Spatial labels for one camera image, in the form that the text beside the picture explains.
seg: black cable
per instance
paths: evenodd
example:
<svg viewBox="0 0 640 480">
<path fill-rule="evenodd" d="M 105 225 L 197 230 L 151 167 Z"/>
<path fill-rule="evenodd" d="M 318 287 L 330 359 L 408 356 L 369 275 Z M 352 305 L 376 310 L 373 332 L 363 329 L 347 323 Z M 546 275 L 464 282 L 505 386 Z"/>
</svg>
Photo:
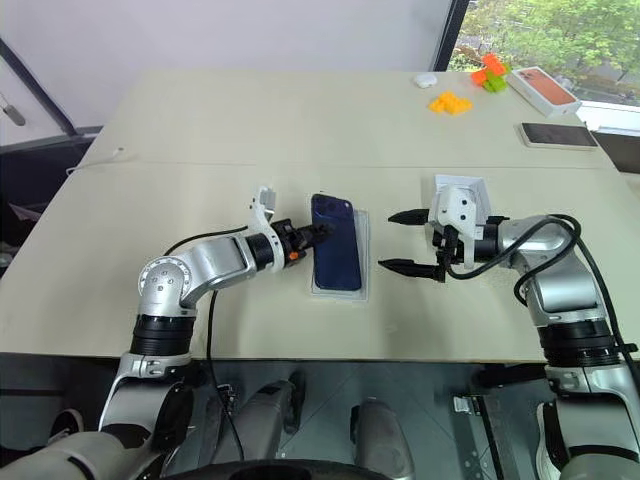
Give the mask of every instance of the black cable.
<svg viewBox="0 0 640 480">
<path fill-rule="evenodd" d="M 569 225 L 567 225 L 566 222 L 569 222 L 573 228 L 570 228 Z M 542 227 L 544 227 L 545 225 L 551 224 L 551 223 L 555 223 L 557 225 L 560 225 L 562 228 L 565 229 L 565 231 L 567 231 L 570 235 L 571 235 L 571 241 L 567 244 L 567 246 L 557 255 L 555 255 L 552 259 L 548 260 L 547 262 L 539 265 L 538 267 L 532 269 L 531 271 L 525 273 L 519 280 L 518 282 L 516 282 L 513 291 L 514 291 L 514 295 L 516 296 L 516 298 L 518 299 L 518 301 L 520 303 L 522 303 L 523 305 L 527 305 L 526 300 L 524 300 L 524 298 L 521 297 L 520 294 L 520 287 L 522 287 L 522 285 L 527 281 L 530 280 L 534 275 L 540 273 L 541 271 L 549 268 L 550 266 L 554 265 L 555 263 L 559 262 L 562 258 L 564 258 L 566 255 L 569 254 L 569 252 L 571 252 L 574 247 L 577 245 L 578 248 L 580 249 L 580 251 L 582 252 L 582 255 L 584 256 L 585 260 L 587 261 L 589 268 L 591 269 L 591 272 L 593 273 L 593 276 L 596 280 L 596 283 L 598 284 L 598 288 L 600 289 L 600 292 L 602 294 L 602 300 L 604 301 L 604 305 L 605 305 L 605 310 L 607 312 L 607 316 L 609 317 L 609 323 L 611 324 L 611 332 L 613 334 L 613 338 L 615 339 L 617 345 L 618 345 L 618 350 L 620 351 L 620 354 L 622 355 L 622 358 L 624 359 L 625 363 L 627 364 L 627 367 L 629 368 L 629 372 L 631 373 L 631 378 L 633 379 L 633 383 L 636 387 L 636 391 L 638 393 L 640 393 L 640 371 L 638 371 L 638 368 L 636 367 L 636 364 L 633 361 L 633 358 L 631 358 L 631 354 L 629 353 L 629 350 L 624 342 L 624 339 L 622 338 L 622 333 L 620 332 L 620 325 L 618 323 L 618 317 L 616 315 L 616 311 L 613 307 L 613 301 L 611 300 L 611 295 L 609 294 L 609 289 L 607 288 L 607 285 L 604 281 L 604 278 L 602 277 L 602 273 L 600 273 L 600 269 L 598 268 L 598 265 L 596 264 L 596 261 L 594 260 L 593 256 L 591 255 L 591 252 L 589 251 L 589 249 L 587 248 L 587 246 L 585 245 L 584 241 L 582 240 L 582 238 L 580 238 L 580 235 L 582 234 L 582 227 L 580 225 L 580 223 L 573 217 L 569 216 L 569 215 L 561 215 L 561 214 L 553 214 L 551 216 L 549 216 L 548 218 L 541 220 L 540 222 L 534 224 L 531 228 L 529 228 L 526 232 L 524 232 L 522 234 L 522 236 L 520 236 L 518 238 L 518 240 L 516 240 L 513 244 L 511 244 L 509 246 L 509 248 L 505 249 L 503 252 L 501 252 L 499 255 L 497 255 L 496 257 L 494 257 L 491 261 L 487 262 L 486 264 L 482 265 L 481 267 L 477 268 L 476 270 L 473 270 L 471 272 L 468 273 L 456 273 L 452 268 L 451 268 L 451 259 L 450 258 L 445 258 L 444 262 L 445 262 L 445 267 L 447 269 L 447 273 L 449 273 L 449 275 L 451 275 L 451 277 L 458 279 L 458 280 L 468 280 L 470 278 L 474 278 L 477 277 L 478 275 L 486 272 L 487 270 L 495 267 L 496 265 L 502 263 L 504 260 L 507 259 L 507 257 L 509 257 L 517 248 L 519 248 L 521 245 L 523 245 L 531 236 L 533 236 L 534 233 L 536 233 L 538 230 L 540 230 Z"/>
<path fill-rule="evenodd" d="M 232 233 L 242 232 L 243 230 L 246 230 L 246 229 L 247 229 L 247 226 L 245 225 L 244 227 L 234 228 L 232 230 L 222 230 L 220 232 L 200 233 L 200 234 L 194 235 L 192 237 L 187 237 L 187 238 L 184 238 L 184 239 L 180 240 L 178 243 L 172 245 L 166 252 L 164 252 L 164 256 L 166 257 L 167 255 L 171 255 L 171 253 L 174 250 L 176 250 L 178 247 L 181 247 L 185 243 L 189 243 L 189 242 L 192 242 L 194 240 L 198 240 L 200 238 L 217 237 L 219 235 L 231 235 Z"/>
<path fill-rule="evenodd" d="M 496 265 L 501 264 L 503 261 L 507 260 L 512 253 L 514 253 L 518 248 L 520 248 L 527 240 L 529 240 L 538 230 L 540 230 L 542 227 L 544 227 L 545 225 L 549 225 L 549 224 L 556 224 L 556 225 L 560 225 L 561 227 L 563 227 L 565 230 L 570 231 L 569 226 L 567 225 L 567 223 L 563 220 L 560 220 L 559 218 L 553 218 L 553 217 L 546 217 L 543 218 L 542 220 L 540 220 L 539 222 L 535 223 L 532 227 L 530 227 L 528 230 L 526 230 L 520 237 L 518 237 L 518 239 L 513 242 L 508 248 L 506 248 L 505 250 L 503 250 L 502 252 L 500 252 L 498 255 L 496 255 L 495 257 L 493 257 L 491 260 L 489 260 L 487 263 L 481 265 L 480 267 L 476 268 L 475 270 L 472 270 L 471 272 L 466 272 L 466 273 L 457 273 L 456 271 L 453 270 L 453 268 L 451 267 L 451 259 L 450 258 L 445 258 L 444 259 L 444 265 L 445 268 L 447 269 L 447 273 L 449 275 L 451 275 L 452 278 L 455 278 L 456 280 L 469 280 L 471 278 L 475 278 L 478 275 L 481 275 L 483 273 L 485 273 L 487 270 L 492 269 L 493 267 L 495 267 Z"/>
<path fill-rule="evenodd" d="M 170 255 L 178 247 L 181 247 L 185 243 L 189 243 L 189 242 L 191 242 L 193 240 L 198 240 L 200 238 L 207 238 L 207 237 L 218 237 L 220 235 L 230 235 L 232 233 L 242 232 L 243 230 L 246 230 L 246 229 L 247 229 L 247 226 L 245 225 L 243 227 L 234 228 L 234 229 L 231 229 L 231 230 L 222 230 L 222 231 L 219 231 L 219 232 L 200 233 L 198 235 L 193 235 L 192 237 L 188 237 L 188 238 L 182 239 L 179 242 L 177 242 L 174 245 L 172 245 L 164 253 L 164 256 L 166 257 L 167 255 Z M 227 420 L 227 422 L 229 422 L 229 426 L 231 427 L 231 433 L 233 434 L 233 440 L 234 440 L 234 442 L 236 444 L 236 447 L 238 449 L 238 456 L 240 457 L 240 461 L 243 462 L 244 461 L 244 449 L 242 448 L 242 442 L 240 441 L 240 437 L 238 436 L 238 430 L 236 430 L 236 425 L 233 422 L 233 419 L 231 418 L 231 414 L 227 410 L 227 407 L 225 405 L 225 400 L 222 397 L 222 393 L 220 392 L 220 390 L 218 390 L 218 379 L 216 378 L 216 372 L 215 372 L 215 369 L 213 368 L 213 359 L 211 358 L 211 344 L 213 342 L 213 310 L 215 308 L 216 298 L 217 297 L 218 297 L 218 290 L 214 290 L 213 294 L 211 295 L 211 302 L 209 303 L 209 323 L 207 325 L 207 354 L 206 354 L 206 356 L 207 356 L 207 366 L 209 367 L 209 375 L 211 376 L 211 382 L 213 383 L 213 388 L 216 391 L 216 393 L 218 394 L 218 400 L 220 401 L 220 406 L 222 408 L 222 413 L 224 415 L 224 418 Z"/>
<path fill-rule="evenodd" d="M 546 270 L 552 265 L 555 265 L 564 257 L 569 255 L 575 248 L 576 244 L 578 243 L 578 240 L 580 239 L 580 235 L 582 234 L 582 226 L 575 218 L 569 215 L 561 215 L 561 214 L 552 214 L 551 216 L 555 218 L 560 218 L 562 220 L 566 220 L 567 222 L 571 223 L 571 225 L 573 225 L 573 229 L 570 229 L 566 225 L 564 225 L 564 229 L 571 236 L 571 240 L 569 241 L 567 246 L 562 249 L 560 253 L 553 256 L 551 259 L 547 260 L 546 262 L 538 265 L 536 268 L 529 270 L 527 273 L 522 275 L 522 277 L 520 277 L 516 282 L 516 284 L 513 286 L 513 295 L 516 297 L 516 300 L 518 300 L 525 307 L 527 306 L 527 301 L 525 300 L 522 293 L 520 293 L 520 289 L 522 288 L 522 286 L 526 282 L 531 280 L 531 278 L 533 278 L 535 275 L 539 274 L 543 270 Z"/>
<path fill-rule="evenodd" d="M 613 334 L 613 338 L 615 338 L 616 343 L 618 344 L 618 349 L 622 354 L 622 358 L 624 359 L 627 367 L 629 368 L 629 371 L 631 372 L 631 378 L 633 379 L 636 390 L 638 391 L 638 393 L 640 393 L 640 372 L 638 372 L 638 368 L 633 362 L 631 354 L 629 353 L 629 350 L 624 343 L 624 339 L 622 338 L 620 325 L 618 324 L 618 317 L 616 315 L 615 309 L 613 308 L 613 301 L 611 300 L 611 295 L 609 294 L 607 284 L 605 283 L 602 273 L 600 273 L 600 269 L 598 268 L 596 261 L 591 255 L 591 252 L 581 238 L 578 239 L 578 248 L 589 264 L 589 268 L 591 268 L 591 272 L 596 279 L 596 283 L 598 284 L 598 288 L 600 289 L 600 293 L 602 294 L 602 300 L 604 301 L 605 309 L 607 310 L 607 314 L 609 316 L 609 323 L 611 324 L 611 332 Z"/>
<path fill-rule="evenodd" d="M 211 344 L 213 342 L 213 310 L 216 305 L 216 298 L 218 297 L 218 290 L 214 290 L 211 295 L 211 303 L 209 303 L 209 324 L 207 325 L 207 365 L 209 366 L 209 374 L 211 375 L 211 381 L 213 382 L 213 388 L 218 393 L 218 400 L 220 400 L 220 405 L 222 406 L 222 413 L 224 417 L 229 422 L 229 426 L 231 427 L 231 433 L 233 434 L 233 440 L 236 443 L 236 448 L 238 449 L 238 456 L 240 457 L 240 461 L 244 461 L 244 449 L 242 448 L 242 442 L 240 441 L 240 436 L 238 435 L 238 430 L 236 430 L 236 425 L 233 423 L 233 419 L 231 418 L 231 414 L 227 410 L 225 405 L 225 400 L 222 397 L 222 393 L 218 390 L 218 379 L 216 378 L 216 373 L 213 369 L 213 360 L 211 359 Z"/>
</svg>

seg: orange toy block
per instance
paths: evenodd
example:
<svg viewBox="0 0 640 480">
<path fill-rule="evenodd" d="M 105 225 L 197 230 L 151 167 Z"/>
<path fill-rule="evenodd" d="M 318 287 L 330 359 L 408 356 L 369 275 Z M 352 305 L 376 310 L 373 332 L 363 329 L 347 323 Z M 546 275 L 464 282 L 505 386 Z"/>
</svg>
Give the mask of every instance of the orange toy block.
<svg viewBox="0 0 640 480">
<path fill-rule="evenodd" d="M 473 104 L 469 99 L 456 97 L 453 92 L 449 91 L 441 94 L 429 105 L 429 108 L 436 113 L 446 111 L 451 115 L 464 113 L 471 110 L 471 107 L 473 107 Z"/>
<path fill-rule="evenodd" d="M 473 81 L 473 83 L 475 83 L 479 87 L 482 86 L 482 84 L 487 81 L 487 69 L 483 68 L 482 70 L 473 72 L 471 74 L 471 81 Z"/>
<path fill-rule="evenodd" d="M 498 60 L 493 53 L 487 53 L 482 57 L 482 63 L 484 63 L 491 73 L 494 75 L 504 75 L 507 73 L 507 68 Z"/>
</svg>

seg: white bracket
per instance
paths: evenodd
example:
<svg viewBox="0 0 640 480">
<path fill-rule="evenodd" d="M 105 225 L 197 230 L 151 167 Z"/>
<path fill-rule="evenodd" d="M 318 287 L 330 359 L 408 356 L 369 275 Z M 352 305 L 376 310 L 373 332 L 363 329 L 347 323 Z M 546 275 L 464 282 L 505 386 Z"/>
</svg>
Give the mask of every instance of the white bracket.
<svg viewBox="0 0 640 480">
<path fill-rule="evenodd" d="M 284 268 L 284 250 L 275 230 L 271 228 L 269 221 L 276 209 L 276 192 L 269 187 L 261 186 L 249 205 L 249 231 L 262 233 L 273 250 L 273 263 L 270 266 L 272 272 L 279 272 Z"/>
<path fill-rule="evenodd" d="M 475 241 L 482 239 L 482 227 L 490 214 L 489 195 L 482 178 L 436 175 L 429 223 L 436 229 L 450 225 L 458 231 L 467 270 L 473 268 Z"/>
</svg>

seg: white wall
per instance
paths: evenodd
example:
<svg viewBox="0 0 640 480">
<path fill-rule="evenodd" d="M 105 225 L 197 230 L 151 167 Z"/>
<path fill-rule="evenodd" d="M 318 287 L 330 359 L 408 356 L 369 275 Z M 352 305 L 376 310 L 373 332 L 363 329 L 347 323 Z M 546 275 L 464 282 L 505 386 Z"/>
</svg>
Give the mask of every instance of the white wall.
<svg viewBox="0 0 640 480">
<path fill-rule="evenodd" d="M 157 67 L 427 70 L 449 4 L 3 0 L 0 34 L 81 127 L 104 124 L 141 72 Z"/>
</svg>

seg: table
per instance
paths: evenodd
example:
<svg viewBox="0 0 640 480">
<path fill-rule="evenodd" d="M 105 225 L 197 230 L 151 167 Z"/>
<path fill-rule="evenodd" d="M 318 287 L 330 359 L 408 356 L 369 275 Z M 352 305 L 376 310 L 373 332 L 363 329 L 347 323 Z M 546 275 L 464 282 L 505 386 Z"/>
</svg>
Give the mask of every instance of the table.
<svg viewBox="0 0 640 480">
<path fill-rule="evenodd" d="M 526 148 L 515 125 L 543 119 L 515 92 L 489 95 L 464 74 L 438 77 L 426 91 L 411 85 L 410 73 L 146 77 L 0 282 L 0 351 L 120 355 L 145 263 L 183 237 L 244 224 L 248 201 L 266 184 L 278 194 L 275 218 L 295 225 L 309 223 L 318 191 L 369 212 L 369 301 L 312 297 L 310 260 L 263 272 L 221 292 L 215 357 L 543 360 L 529 315 L 511 294 L 515 272 L 442 285 L 375 264 L 434 261 L 423 228 L 386 219 L 428 205 L 436 173 L 483 176 L 494 213 L 576 216 L 623 334 L 640 339 L 630 279 L 640 269 L 640 204 L 604 152 Z M 474 109 L 450 117 L 425 108 L 447 88 L 471 98 Z M 122 153 L 106 160 L 118 147 Z M 206 307 L 199 306 L 195 357 L 205 348 Z"/>
</svg>

